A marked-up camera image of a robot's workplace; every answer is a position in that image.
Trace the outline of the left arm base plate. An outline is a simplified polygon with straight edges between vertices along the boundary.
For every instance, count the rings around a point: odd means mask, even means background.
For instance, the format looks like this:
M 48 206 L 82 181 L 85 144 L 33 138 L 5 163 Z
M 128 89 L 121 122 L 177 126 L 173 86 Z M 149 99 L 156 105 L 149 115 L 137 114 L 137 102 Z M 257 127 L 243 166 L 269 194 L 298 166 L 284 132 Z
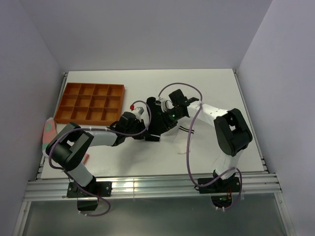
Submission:
M 86 187 L 81 187 L 86 192 L 92 193 L 94 195 L 100 197 L 110 197 L 112 190 L 112 182 L 111 181 L 96 181 L 94 183 L 89 184 Z M 66 194 L 67 198 L 84 198 L 84 197 L 92 197 L 91 195 L 82 191 L 75 182 L 71 182 L 68 185 L 68 190 Z

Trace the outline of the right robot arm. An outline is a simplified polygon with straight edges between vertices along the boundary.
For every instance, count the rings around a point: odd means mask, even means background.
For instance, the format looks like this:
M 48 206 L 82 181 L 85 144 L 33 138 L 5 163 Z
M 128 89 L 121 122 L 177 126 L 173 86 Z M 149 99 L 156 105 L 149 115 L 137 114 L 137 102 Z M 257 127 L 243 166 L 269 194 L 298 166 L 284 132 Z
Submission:
M 214 127 L 218 145 L 220 147 L 219 162 L 214 169 L 213 186 L 217 191 L 225 191 L 230 186 L 230 178 L 235 175 L 238 160 L 249 143 L 252 133 L 240 110 L 220 109 L 205 104 L 201 98 L 188 99 L 180 89 L 169 94 L 173 105 L 167 107 L 167 100 L 157 97 L 156 104 L 161 106 L 159 114 L 164 121 L 177 122 L 183 117 L 192 118 L 188 129 L 186 144 L 186 164 L 189 177 L 192 177 L 189 165 L 189 152 L 192 128 L 197 119 Z

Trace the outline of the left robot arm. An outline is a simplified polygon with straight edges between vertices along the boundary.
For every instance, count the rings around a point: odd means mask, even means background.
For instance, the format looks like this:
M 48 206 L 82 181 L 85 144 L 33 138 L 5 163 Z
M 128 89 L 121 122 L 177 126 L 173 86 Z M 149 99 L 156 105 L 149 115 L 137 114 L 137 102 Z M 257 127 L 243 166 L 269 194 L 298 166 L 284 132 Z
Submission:
M 48 144 L 45 152 L 49 163 L 55 161 L 79 185 L 78 191 L 91 196 L 96 190 L 95 177 L 83 164 L 89 147 L 115 147 L 123 143 L 126 137 L 141 138 L 145 133 L 145 124 L 141 119 L 144 109 L 137 107 L 124 112 L 117 122 L 105 129 L 84 129 L 74 122 L 66 127 Z

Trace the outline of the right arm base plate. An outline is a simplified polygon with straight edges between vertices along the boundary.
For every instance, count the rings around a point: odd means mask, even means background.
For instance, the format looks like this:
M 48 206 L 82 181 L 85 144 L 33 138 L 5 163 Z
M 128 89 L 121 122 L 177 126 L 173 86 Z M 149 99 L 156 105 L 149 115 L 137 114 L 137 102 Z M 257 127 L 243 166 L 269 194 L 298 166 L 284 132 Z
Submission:
M 198 187 L 200 194 L 217 194 L 217 193 L 237 193 L 242 187 L 238 177 L 230 177 L 229 179 L 218 179 L 207 187 Z

